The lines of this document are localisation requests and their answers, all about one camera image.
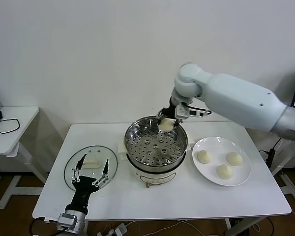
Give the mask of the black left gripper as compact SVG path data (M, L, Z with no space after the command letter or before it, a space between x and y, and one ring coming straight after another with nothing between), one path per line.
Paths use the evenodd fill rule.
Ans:
M65 210L75 210L81 213L88 213L88 203L90 195L97 192L100 187L99 185L104 185L108 179L109 173L109 160L106 160L104 169L101 176L96 179L93 177L81 176L80 170L82 169L84 160L87 154L78 158L73 155L71 157L71 162L74 164L72 168L72 183L75 188L75 193L70 204L68 204Z

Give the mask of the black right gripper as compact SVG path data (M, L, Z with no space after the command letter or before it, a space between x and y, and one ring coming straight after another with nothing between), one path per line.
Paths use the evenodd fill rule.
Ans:
M169 100L169 107L168 108L162 108L158 114L156 115L157 118L157 124L160 124L163 119L165 118L175 118L176 114L176 107L179 105L179 101L175 98L171 97ZM174 119L174 125L173 127L179 126L181 123L183 123L182 119Z

